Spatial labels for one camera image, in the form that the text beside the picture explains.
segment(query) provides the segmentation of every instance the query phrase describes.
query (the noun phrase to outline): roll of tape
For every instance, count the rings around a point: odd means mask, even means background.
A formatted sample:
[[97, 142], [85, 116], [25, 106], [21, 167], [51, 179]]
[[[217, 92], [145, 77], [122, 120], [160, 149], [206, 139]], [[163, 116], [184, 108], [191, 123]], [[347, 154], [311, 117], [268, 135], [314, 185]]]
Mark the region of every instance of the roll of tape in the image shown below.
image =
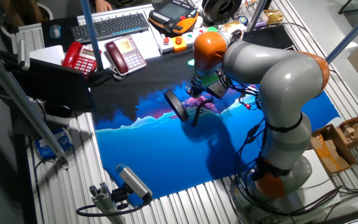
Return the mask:
[[211, 22], [233, 16], [241, 6], [241, 0], [203, 0], [204, 15]]

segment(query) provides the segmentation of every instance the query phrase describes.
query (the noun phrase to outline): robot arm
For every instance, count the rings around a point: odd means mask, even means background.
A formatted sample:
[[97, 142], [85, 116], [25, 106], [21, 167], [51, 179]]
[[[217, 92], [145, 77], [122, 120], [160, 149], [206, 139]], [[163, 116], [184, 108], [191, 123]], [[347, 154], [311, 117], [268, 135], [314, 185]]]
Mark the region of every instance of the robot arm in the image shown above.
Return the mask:
[[217, 32], [196, 39], [193, 86], [188, 93], [199, 96], [220, 65], [226, 76], [238, 83], [260, 84], [259, 101], [267, 128], [257, 167], [247, 183], [259, 198], [286, 196], [311, 175], [310, 163], [302, 156], [309, 146], [311, 124], [301, 108], [323, 91], [329, 78], [328, 64], [308, 53], [243, 41], [229, 45], [227, 40]]

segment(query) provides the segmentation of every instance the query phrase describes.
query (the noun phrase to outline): blue pole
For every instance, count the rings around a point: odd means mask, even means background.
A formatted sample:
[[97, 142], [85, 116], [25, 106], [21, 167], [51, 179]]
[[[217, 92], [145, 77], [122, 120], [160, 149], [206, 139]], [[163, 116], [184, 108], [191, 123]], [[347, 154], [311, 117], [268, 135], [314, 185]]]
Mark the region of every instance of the blue pole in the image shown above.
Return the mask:
[[89, 37], [91, 39], [96, 64], [98, 65], [98, 70], [100, 71], [103, 70], [102, 57], [100, 56], [98, 38], [96, 37], [96, 32], [93, 27], [92, 13], [89, 0], [81, 0], [81, 7], [82, 12], [84, 13], [86, 26], [88, 28]]
[[345, 47], [358, 35], [358, 25], [348, 33], [345, 38], [335, 47], [335, 49], [327, 56], [326, 61], [331, 63]]

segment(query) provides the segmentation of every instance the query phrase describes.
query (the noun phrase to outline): blue mat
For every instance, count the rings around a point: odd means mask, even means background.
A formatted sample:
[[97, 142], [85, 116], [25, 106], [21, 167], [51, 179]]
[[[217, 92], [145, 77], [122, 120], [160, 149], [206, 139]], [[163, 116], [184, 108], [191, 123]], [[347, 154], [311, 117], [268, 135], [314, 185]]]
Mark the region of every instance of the blue mat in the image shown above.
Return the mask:
[[[214, 100], [204, 109], [193, 128], [191, 122], [199, 102], [189, 98], [186, 85], [181, 82], [173, 88], [191, 116], [184, 123], [175, 116], [160, 90], [139, 98], [134, 108], [136, 119], [129, 119], [117, 109], [113, 119], [95, 121], [103, 167], [119, 185], [123, 181], [115, 171], [118, 164], [127, 164], [149, 186], [153, 198], [234, 174], [236, 152], [248, 130], [263, 118], [262, 112], [248, 110], [236, 101], [239, 94], [229, 90], [222, 100]], [[302, 111], [309, 116], [313, 130], [339, 116], [324, 92], [307, 102]], [[257, 144], [253, 142], [244, 149], [243, 163], [258, 156]], [[142, 202], [136, 195], [129, 201], [133, 205]]]

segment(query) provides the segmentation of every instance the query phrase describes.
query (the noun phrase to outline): red telephone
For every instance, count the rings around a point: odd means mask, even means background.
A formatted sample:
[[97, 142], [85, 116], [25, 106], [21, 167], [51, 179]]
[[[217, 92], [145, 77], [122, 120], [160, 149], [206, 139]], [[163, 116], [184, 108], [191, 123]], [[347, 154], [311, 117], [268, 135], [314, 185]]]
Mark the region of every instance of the red telephone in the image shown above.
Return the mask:
[[104, 47], [121, 76], [146, 67], [146, 61], [130, 35], [108, 42]]
[[88, 79], [88, 75], [96, 71], [95, 60], [92, 47], [73, 42], [66, 53], [62, 65], [82, 71], [85, 79]]

